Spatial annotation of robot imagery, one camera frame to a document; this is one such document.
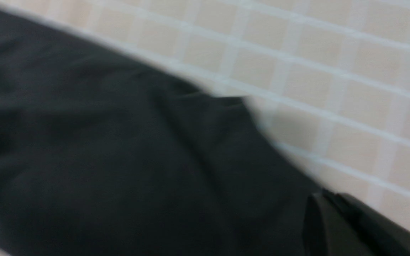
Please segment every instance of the tiled floor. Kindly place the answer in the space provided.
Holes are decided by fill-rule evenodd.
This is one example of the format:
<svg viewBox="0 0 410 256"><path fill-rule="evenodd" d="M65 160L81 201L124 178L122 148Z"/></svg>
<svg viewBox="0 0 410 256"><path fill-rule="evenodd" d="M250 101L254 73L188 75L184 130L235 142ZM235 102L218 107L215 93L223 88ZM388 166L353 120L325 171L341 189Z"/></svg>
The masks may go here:
<svg viewBox="0 0 410 256"><path fill-rule="evenodd" d="M410 229L410 0L0 0L218 95Z"/></svg>

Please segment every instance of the tile grout line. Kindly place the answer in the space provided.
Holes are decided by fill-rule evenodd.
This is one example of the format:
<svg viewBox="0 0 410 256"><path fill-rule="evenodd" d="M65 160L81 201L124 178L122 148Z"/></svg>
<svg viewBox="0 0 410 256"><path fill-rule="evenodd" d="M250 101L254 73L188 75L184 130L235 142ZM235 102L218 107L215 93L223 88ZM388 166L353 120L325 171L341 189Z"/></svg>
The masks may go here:
<svg viewBox="0 0 410 256"><path fill-rule="evenodd" d="M141 0L136 9L135 20L132 23L130 32L127 34L126 42L134 47L138 46L138 42L142 36L143 26L145 25L146 12L151 5L151 0Z"/></svg>
<svg viewBox="0 0 410 256"><path fill-rule="evenodd" d="M130 8L132 11L130 11L130 13L135 13L137 8L127 5L127 4L123 4L121 3L120 5L122 6L126 6L127 8ZM169 17L165 17L165 16L161 16L155 13L151 13L151 12L146 12L147 14L147 19L148 20L152 20L152 21L156 21L156 22L160 22L160 23L164 23L168 26L177 28L179 30L183 30L184 28L181 26L181 21L175 20L173 18L169 18ZM199 26L192 26L192 33L194 34L198 34L200 36L209 38L209 39L215 39L217 41L220 42L229 42L229 41L233 41L233 42L239 42L240 40L234 38L233 36L228 36L228 35L224 35L224 34L220 34L214 31L210 31L204 28L201 28ZM272 50L270 48L267 47L263 47L254 43L250 43L250 42L241 42L241 47L249 49L249 50L253 50L255 52L259 52L262 54L266 54L266 55L273 55L276 56L279 59L285 60L287 62L293 62L293 63L297 63L300 65L304 65L307 66L309 68L312 69L316 69L316 70L320 70L320 71L324 71L326 73L330 73L332 75L337 75L337 76L341 76L345 79L350 79L353 81L357 81L363 84L366 84L368 86L377 88L377 89L381 89L387 92L392 92L394 94L400 94L404 97L408 97L410 98L410 91L404 90L404 89L399 89L399 88L395 88L394 86L388 85L388 84L384 84L382 82L378 82L369 78L366 78L364 76L359 76L350 72L347 72L345 70L333 67L333 66L328 66L328 65L324 65L321 63L316 63L312 60L307 60L305 58L301 58L301 57L297 57L295 55L291 55L288 54L286 52L283 52L281 50Z"/></svg>
<svg viewBox="0 0 410 256"><path fill-rule="evenodd" d="M152 54L151 57L152 57L153 59L156 59L156 60L159 61L159 58L156 57L156 54ZM166 57L165 60L163 60L163 61L164 61L165 63L168 63L168 62L169 62L169 58ZM208 78L208 79L212 79L212 77L210 77L210 75L208 75L208 76L207 76L207 75L204 75L203 77L204 77L204 78ZM232 82L231 82L230 85L231 85L231 86L235 86L235 87L237 87L237 88L239 88L239 89L242 89L242 90L246 91L246 89L245 89L245 88L242 88L242 87L240 86L240 84L244 84L244 83L240 83L240 82L238 82L238 83L232 83ZM393 191L393 192L395 192L395 193L399 193L399 194L402 194L402 195L404 195L404 196L410 197L410 191L407 190L407 189L405 189L405 188L402 188L402 187L400 187L400 186L397 186L397 185L394 185L394 184L392 184L392 183L386 182L386 181L384 181L384 180L381 180L380 178L377 178L377 177L374 177L374 176L365 174L365 173L363 173L363 172L361 172L361 171L352 169L352 168L350 168L350 167L347 167L347 166L345 166L345 165L343 165L343 164L340 164L340 163L338 163L338 162L335 162L335 161L333 161L333 160L323 158L323 157L321 157L321 156L318 156L317 154L310 153L310 152L307 152L307 151L305 151L305 150L303 150L303 149L299 149L299 148L296 148L296 147L293 147L293 146L289 146L289 145L287 145L287 144L283 144L283 146L282 146L281 148L284 149L284 150L287 150L287 151L289 151L289 152L292 152L292 153L294 153L294 154L299 154L299 155L302 155L302 156L304 156L304 157L307 157L308 159L311 159L311 160L314 161L314 162L318 162L318 163L325 164L325 165L327 165L327 166L333 167L333 168L339 170L340 172L347 173L348 175L351 175L351 176L353 176L353 177L360 178L360 179L362 179L362 180L366 180L366 181L369 181L369 182L371 182L371 183L377 183L378 185L383 186L384 188L389 189L390 191Z"/></svg>
<svg viewBox="0 0 410 256"><path fill-rule="evenodd" d="M124 44L122 44L122 43L120 43L120 42L116 42L115 40L112 40L112 39L106 39L105 42L107 42L107 43L109 43L109 44L114 44L114 45L119 46L119 47L121 47L121 48L123 48L123 46L124 46ZM145 51L145 50L134 49L134 50L132 50L131 52L133 52L133 53L135 53L135 54L140 54L140 53L142 53L142 55L148 55L148 56L150 56L153 60L159 60L159 62L168 62L168 61L169 61L169 58L168 58L168 57L159 57L157 54L150 53L150 52ZM212 80L215 79L214 76L211 77L210 75L207 75L208 73L213 74L213 73L211 73L211 72L209 72L209 71L205 71L205 70L202 70L202 69L197 68L197 67L194 67L194 66L190 66L190 67L191 67L191 68L194 68L195 71L200 71L200 72L199 72L200 75L203 76L204 78L209 78L209 79L212 79ZM247 88L243 88L243 87L241 87L242 85L244 85L244 83L236 82L236 81L235 81L235 82L231 82L231 86L236 86L236 87L238 87L238 88L241 88L241 89L244 90L244 91L247 91L247 88L255 89L258 94L263 94L262 96L265 97L265 98L275 99L275 98L277 97L277 96L274 96L272 93L266 92L266 91L263 90L263 89L256 88L255 86L246 84ZM304 106L305 104L302 104L302 103L300 103L300 102L295 102L294 100L291 100L291 99L280 98L280 99L278 99L278 100L279 100L279 101L286 102L286 103L288 103L288 104L293 104L293 103L295 103L294 105L292 105L292 107L296 107L296 108L300 108L300 109L305 109L305 107L306 107L306 106ZM328 113L325 113L325 111L320 110L320 109L316 109L316 108L314 108L314 107L306 107L306 111L307 111L307 112L311 112L312 110L314 110L314 113L318 113L318 114L320 114L320 115L322 115L322 116L324 116L324 117L327 117L327 116L328 116L329 118L333 118L333 119L335 119L335 120L337 120L337 121L340 121L340 122L343 122L343 123L350 122L350 124L351 124L350 126L353 126L353 125L358 124L357 122L354 122L354 121L352 121L352 120L348 120L348 119L343 118L343 117L336 116L336 115L334 115L334 114L331 114L331 115L330 115L330 114L328 114ZM333 161L330 161L330 160L328 160L328 159L322 159L321 161L322 161L322 162L333 162ZM335 162L333 162L333 163L334 163L333 165L334 165L335 167L336 167L336 166L339 166L339 168L337 168L338 170L341 170L341 171L343 171L343 172L349 172L349 170L351 170L351 168L346 167L346 166L343 166L342 164L338 164L338 163L335 163ZM365 176L365 175L366 175L366 174L360 173L358 170L353 170L353 172L355 172L355 173L353 174L353 176L356 176L356 177L360 177L360 176ZM369 177L369 178L366 177L366 179L367 179L367 180L368 180L368 179L369 179L369 180L376 180L376 181L379 180L378 178L375 178L375 177ZM404 194L407 194L407 195L410 197L410 191L407 191L407 190L405 190L404 188L400 188L400 187L398 187L398 186L396 186L396 185L392 185L392 184L390 184L390 183L386 183L386 182L384 182L384 181L382 181L382 182L383 182L384 186L386 186L388 189L393 190L393 191L399 191L399 190L401 189Z"/></svg>
<svg viewBox="0 0 410 256"><path fill-rule="evenodd" d="M410 41L410 24L405 36L407 41ZM398 71L396 86L410 90L410 55L405 52L402 56L401 68ZM394 95L389 109L389 114L385 124L385 130L400 136L404 127L407 112L409 110L410 100ZM387 180L390 176L392 166L396 157L398 144L393 141L381 140L374 165L373 175ZM382 203L384 189L376 185L371 185L369 188L367 201L375 209L378 209Z"/></svg>
<svg viewBox="0 0 410 256"><path fill-rule="evenodd" d="M177 37L177 41L174 46L174 58L169 63L168 69L172 72L179 71L178 64L184 59L189 41L191 39L192 24L195 23L197 16L200 12L202 0L189 0L184 14L183 22L181 24L182 30Z"/></svg>
<svg viewBox="0 0 410 256"><path fill-rule="evenodd" d="M88 20L86 21L86 26L84 28L85 33L91 34L94 30L99 22L99 19L101 18L102 10L106 4L107 0L95 0L93 2L91 13L88 16Z"/></svg>
<svg viewBox="0 0 410 256"><path fill-rule="evenodd" d="M228 4L232 4L232 5L237 5L236 1L238 0L218 0L218 1L225 2ZM297 16L295 16L295 18L293 18L291 16L292 15L291 11L274 8L270 5L255 2L254 0L252 0L251 2L254 3L254 10L259 11L261 13L265 13L270 16L276 16L278 18L283 18L283 19L288 19L288 20L293 19L293 21L303 22L306 25L321 28L327 31L332 31L337 34L344 34L347 36L355 37L357 39L364 39L369 42L377 43L377 44L380 44L386 47L392 47L392 48L410 51L410 44L375 36L373 34L368 34L368 33L361 32L361 31L358 31L358 30L355 30L355 29L352 29L346 26L340 26L337 24L333 24L327 21L321 21L316 18L312 18L312 17L305 16L305 15L298 14Z"/></svg>
<svg viewBox="0 0 410 256"><path fill-rule="evenodd" d="M294 22L294 19L296 16L308 12L310 2L311 0L298 0L295 2L292 10L292 16L294 16L294 18L288 20L289 22L286 28L286 34L284 35L283 44L281 46L281 50L283 52L292 55L296 53L301 34L303 32L304 24L302 22ZM279 96L283 95L292 66L292 62L286 62L284 60L281 60L280 58L276 60L275 70L273 72L272 80L268 89L270 92L274 92ZM267 114L262 120L263 129L269 130L272 126L278 106L279 102L266 101L263 110L266 111Z"/></svg>
<svg viewBox="0 0 410 256"><path fill-rule="evenodd" d="M366 13L369 8L368 0L353 0L351 13L349 15L347 26L360 30L363 28L366 22ZM355 63L359 48L359 40L350 36L345 37L341 44L340 54L337 59L337 66L346 71L351 71ZM349 80L343 79L340 76L334 76L331 84L330 91L327 97L326 107L329 112L340 114L341 105L345 99L345 94L348 88ZM316 140L314 142L312 151L319 155L325 156L327 154L330 142L333 136L333 130L335 129L335 122L330 119L322 118L319 128L316 133ZM312 172L319 172L319 166L309 166Z"/></svg>
<svg viewBox="0 0 410 256"><path fill-rule="evenodd" d="M44 20L50 21L50 20L54 20L55 18L57 18L60 12L60 8L63 5L63 1L64 0L50 0L48 10L45 16L43 17Z"/></svg>
<svg viewBox="0 0 410 256"><path fill-rule="evenodd" d="M291 146L289 144L277 144L277 145L275 145L275 147L279 148L281 150L286 150L286 151L289 151L293 154L297 154L299 156L303 156L305 158L311 159L314 162L318 162L320 164L325 164L329 167L332 167L332 168L334 168L334 169L336 169L340 172L351 175L355 178L359 178L361 180L365 180L365 181L368 181L370 183L377 183L380 186L383 186L384 188L389 189L390 191L393 191L395 193L399 193L403 196L406 196L406 197L410 198L410 190L408 190L408 189L405 189L405 188L400 187L398 185L395 185L393 183L386 182L384 180L381 180L380 178L376 178L374 176L362 173L358 170L355 170L351 167L347 167L347 166L345 166L343 164L340 164L338 162L335 162L333 160L323 158L323 157L318 156L317 154L314 154L314 153L310 153L310 152L308 152L304 149L299 149L299 148Z"/></svg>
<svg viewBox="0 0 410 256"><path fill-rule="evenodd" d="M107 42L113 43L114 45L121 45L121 43L115 42L112 39L108 39ZM133 53L133 54L136 54L136 55L138 54L140 57L143 57L143 56L150 57L152 60L160 62L160 63L166 62L167 60L170 60L170 58L168 58L168 57L160 57L159 55L157 55L155 53L148 52L146 50L130 49L130 52ZM182 68L181 68L182 70L187 70L188 72L193 73L195 75L198 75L202 78L210 79L212 81L218 81L216 79L216 77L217 77L216 73L213 73L211 71L207 71L207 70L204 70L202 68L198 68L198 67L195 67L195 66L189 65L189 64L181 63L181 65L182 65ZM245 84L243 82L236 81L234 79L230 79L229 85L232 86L232 87L237 87L237 88L239 88L243 91L246 91L246 92L251 91L250 93L254 94L255 96L260 96L260 97L263 97L265 99L270 99L270 100L273 100L273 101L283 102L284 104L286 104L290 107L294 107L294 108L303 110L305 112L312 113L312 114L317 115L317 116L322 117L322 118L328 118L332 121L342 123L344 125L347 125L347 126L350 126L350 127L362 130L362 131L366 131L368 133L371 133L371 134L374 134L374 135L377 135L377 136L380 136L380 137L383 137L383 138L387 138L389 140L392 140L392 141L395 141L397 143L401 143L401 144L404 144L404 145L410 147L410 140L408 140L408 139L404 139L404 138L400 138L398 136L394 136L394 135L392 135L390 133L387 133L385 131L379 130L377 128L373 128L373 127L365 125L363 123L356 122L356 121L351 120L349 118L341 117L340 115L337 115L335 113L331 113L331 112L326 111L324 109L313 107L313 106L307 105L305 103L295 101L295 100L290 99L290 98L280 97L280 96L275 95L274 93L269 92L265 89L260 89L256 86L253 86L253 85L250 85L250 84Z"/></svg>
<svg viewBox="0 0 410 256"><path fill-rule="evenodd" d="M239 1L230 36L224 41L226 43L226 49L224 50L219 71L216 76L218 82L213 86L214 93L225 94L227 91L229 78L234 70L238 53L241 48L241 41L252 12L252 5L247 2L247 0Z"/></svg>

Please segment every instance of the black pants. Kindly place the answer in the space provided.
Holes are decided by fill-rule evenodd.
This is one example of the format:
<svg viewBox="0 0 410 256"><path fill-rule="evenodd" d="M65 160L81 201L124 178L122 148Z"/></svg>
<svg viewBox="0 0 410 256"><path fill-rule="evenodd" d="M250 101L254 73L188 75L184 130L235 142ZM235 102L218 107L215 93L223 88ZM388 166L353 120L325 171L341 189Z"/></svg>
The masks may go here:
<svg viewBox="0 0 410 256"><path fill-rule="evenodd" d="M318 190L242 99L0 12L0 247L13 256L299 256Z"/></svg>

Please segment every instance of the dark clothing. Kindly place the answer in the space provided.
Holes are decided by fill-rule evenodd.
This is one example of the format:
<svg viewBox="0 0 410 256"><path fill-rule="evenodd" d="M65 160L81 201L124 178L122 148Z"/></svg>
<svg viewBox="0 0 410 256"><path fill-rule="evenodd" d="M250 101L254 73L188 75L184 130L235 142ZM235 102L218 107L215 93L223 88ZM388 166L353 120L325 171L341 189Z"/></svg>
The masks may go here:
<svg viewBox="0 0 410 256"><path fill-rule="evenodd" d="M13 256L300 256L318 190L240 98L0 12L0 248Z"/></svg>

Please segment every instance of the black fabric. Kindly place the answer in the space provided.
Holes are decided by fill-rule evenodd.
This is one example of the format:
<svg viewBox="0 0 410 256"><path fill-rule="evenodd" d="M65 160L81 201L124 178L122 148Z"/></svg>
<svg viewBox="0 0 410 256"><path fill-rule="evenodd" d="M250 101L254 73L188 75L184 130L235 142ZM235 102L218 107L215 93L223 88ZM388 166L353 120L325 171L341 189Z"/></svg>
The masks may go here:
<svg viewBox="0 0 410 256"><path fill-rule="evenodd" d="M0 12L0 247L300 256L318 186L239 98Z"/></svg>

